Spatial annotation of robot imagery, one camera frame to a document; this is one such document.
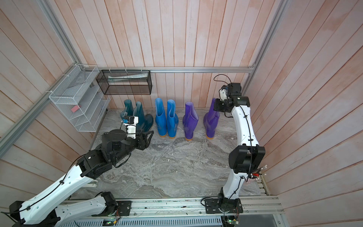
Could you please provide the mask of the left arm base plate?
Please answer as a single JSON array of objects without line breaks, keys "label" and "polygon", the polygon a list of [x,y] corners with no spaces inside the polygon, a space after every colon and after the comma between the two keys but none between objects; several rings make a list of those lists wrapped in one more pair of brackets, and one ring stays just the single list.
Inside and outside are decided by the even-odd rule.
[{"label": "left arm base plate", "polygon": [[92,216],[129,216],[131,203],[132,201],[108,201],[103,212]]}]

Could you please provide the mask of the teal rain boot with paper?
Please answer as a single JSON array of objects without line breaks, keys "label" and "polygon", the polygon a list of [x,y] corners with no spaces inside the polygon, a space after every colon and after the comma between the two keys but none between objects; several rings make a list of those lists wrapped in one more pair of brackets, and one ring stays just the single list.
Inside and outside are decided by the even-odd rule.
[{"label": "teal rain boot with paper", "polygon": [[132,101],[130,99],[124,100],[124,106],[124,110],[120,113],[120,117],[122,120],[124,120],[127,116],[133,116],[134,111]]}]

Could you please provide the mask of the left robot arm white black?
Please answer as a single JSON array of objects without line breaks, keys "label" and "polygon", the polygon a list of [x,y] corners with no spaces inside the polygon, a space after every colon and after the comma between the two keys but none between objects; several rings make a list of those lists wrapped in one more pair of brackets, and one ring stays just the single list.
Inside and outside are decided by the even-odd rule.
[{"label": "left robot arm white black", "polygon": [[27,201],[15,201],[5,215],[15,227],[59,227],[87,216],[109,216],[119,204],[111,192],[101,192],[92,199],[62,205],[74,192],[103,173],[124,165],[132,151],[149,147],[154,132],[127,133],[121,129],[102,135],[95,149],[73,162],[64,176]]}]

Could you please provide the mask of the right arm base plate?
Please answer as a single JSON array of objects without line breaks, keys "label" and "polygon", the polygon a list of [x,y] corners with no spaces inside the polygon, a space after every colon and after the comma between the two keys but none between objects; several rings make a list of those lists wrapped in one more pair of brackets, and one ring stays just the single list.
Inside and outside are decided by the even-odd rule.
[{"label": "right arm base plate", "polygon": [[241,214],[244,212],[241,200],[234,199],[234,200],[220,200],[220,199],[213,199],[207,198],[203,200],[204,207],[207,214]]}]

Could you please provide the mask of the blue rain boot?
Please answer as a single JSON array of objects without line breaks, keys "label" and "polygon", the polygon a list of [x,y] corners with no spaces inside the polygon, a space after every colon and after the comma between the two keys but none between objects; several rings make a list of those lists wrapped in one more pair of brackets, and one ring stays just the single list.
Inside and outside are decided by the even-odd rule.
[{"label": "blue rain boot", "polygon": [[161,98],[155,99],[156,106],[156,118],[157,130],[160,137],[165,137],[167,134],[166,116],[164,110],[164,104]]},{"label": "blue rain boot", "polygon": [[179,119],[176,115],[176,103],[174,100],[167,100],[167,133],[171,139],[176,137]]}]

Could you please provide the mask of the purple rain boot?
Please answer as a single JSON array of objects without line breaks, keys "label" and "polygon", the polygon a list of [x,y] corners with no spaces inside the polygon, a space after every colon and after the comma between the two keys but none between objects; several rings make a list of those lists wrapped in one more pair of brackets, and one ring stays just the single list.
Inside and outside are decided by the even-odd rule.
[{"label": "purple rain boot", "polygon": [[213,98],[208,113],[204,115],[203,123],[206,130],[206,137],[213,139],[218,125],[220,113],[214,110],[216,98]]},{"label": "purple rain boot", "polygon": [[185,103],[185,115],[182,120],[185,139],[191,141],[193,139],[194,130],[198,124],[199,117],[194,108],[193,102]]}]

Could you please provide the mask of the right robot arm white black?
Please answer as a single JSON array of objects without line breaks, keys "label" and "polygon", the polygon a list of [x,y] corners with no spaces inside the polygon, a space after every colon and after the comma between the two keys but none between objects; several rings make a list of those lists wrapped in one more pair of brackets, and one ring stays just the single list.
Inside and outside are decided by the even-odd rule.
[{"label": "right robot arm white black", "polygon": [[241,84],[230,83],[223,86],[219,93],[220,98],[215,101],[214,110],[230,113],[237,133],[237,147],[228,158],[231,171],[218,195],[218,208],[223,213],[229,213],[238,208],[239,192],[244,182],[253,178],[253,174],[258,171],[266,150],[255,137],[250,101],[248,97],[242,96]]}]

